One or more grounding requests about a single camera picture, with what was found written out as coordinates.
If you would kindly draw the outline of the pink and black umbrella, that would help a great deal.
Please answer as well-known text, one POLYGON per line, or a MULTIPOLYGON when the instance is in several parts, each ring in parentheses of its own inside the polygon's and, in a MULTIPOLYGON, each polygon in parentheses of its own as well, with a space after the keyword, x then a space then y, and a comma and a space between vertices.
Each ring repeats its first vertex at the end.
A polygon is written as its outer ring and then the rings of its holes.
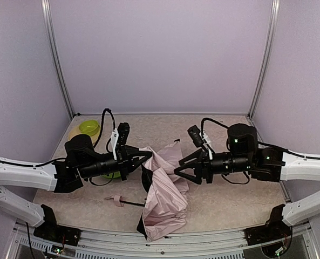
POLYGON ((189 186, 187 180, 174 174, 183 158, 179 140, 157 152, 150 147, 142 150, 152 152, 142 165, 142 171, 151 175, 151 184, 137 231, 152 242, 185 226, 189 186))

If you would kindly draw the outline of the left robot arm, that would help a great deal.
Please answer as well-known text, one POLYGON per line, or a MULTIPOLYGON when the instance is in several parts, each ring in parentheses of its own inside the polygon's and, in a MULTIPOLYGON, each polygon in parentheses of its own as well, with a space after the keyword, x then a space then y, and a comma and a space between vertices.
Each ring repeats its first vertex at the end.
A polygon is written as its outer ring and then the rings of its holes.
POLYGON ((73 137, 65 144, 67 156, 32 164, 0 157, 0 210, 23 220, 30 226, 56 226, 53 209, 32 203, 7 189, 8 186, 29 187, 54 193, 72 193, 96 176, 120 173, 126 180, 151 156, 150 151, 117 144, 115 154, 99 154, 86 134, 73 137))

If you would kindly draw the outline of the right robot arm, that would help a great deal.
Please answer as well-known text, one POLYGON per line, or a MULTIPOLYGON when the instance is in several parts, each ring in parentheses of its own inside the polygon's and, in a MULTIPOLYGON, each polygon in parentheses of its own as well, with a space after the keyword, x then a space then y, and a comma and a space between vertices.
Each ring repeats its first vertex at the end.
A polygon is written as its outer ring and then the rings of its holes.
MULTIPOLYGON (((320 181, 320 157, 260 143, 256 128, 246 124, 234 124, 226 129, 228 150, 216 153, 203 127, 190 127, 188 134, 198 150, 179 161, 175 175, 198 185, 202 180, 212 183, 216 174, 226 176, 239 172, 259 181, 320 181)), ((318 214, 320 191, 274 207, 266 224, 282 223, 291 227, 318 214)))

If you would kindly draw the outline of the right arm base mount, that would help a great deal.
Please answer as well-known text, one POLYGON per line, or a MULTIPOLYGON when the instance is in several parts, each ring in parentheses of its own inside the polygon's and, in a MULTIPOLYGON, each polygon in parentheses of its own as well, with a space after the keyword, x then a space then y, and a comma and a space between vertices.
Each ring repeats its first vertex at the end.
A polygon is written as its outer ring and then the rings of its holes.
POLYGON ((253 246, 256 244, 267 243, 279 240, 292 234, 291 227, 286 224, 272 224, 257 227, 251 227, 244 230, 247 244, 253 246))

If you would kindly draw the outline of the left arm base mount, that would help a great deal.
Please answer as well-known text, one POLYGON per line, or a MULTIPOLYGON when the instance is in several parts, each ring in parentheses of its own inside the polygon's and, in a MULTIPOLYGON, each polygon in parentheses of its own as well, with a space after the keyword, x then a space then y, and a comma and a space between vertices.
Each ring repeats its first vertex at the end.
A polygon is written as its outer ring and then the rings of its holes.
POLYGON ((62 225, 42 224, 35 228, 33 235, 48 241, 76 247, 81 236, 81 230, 62 225))

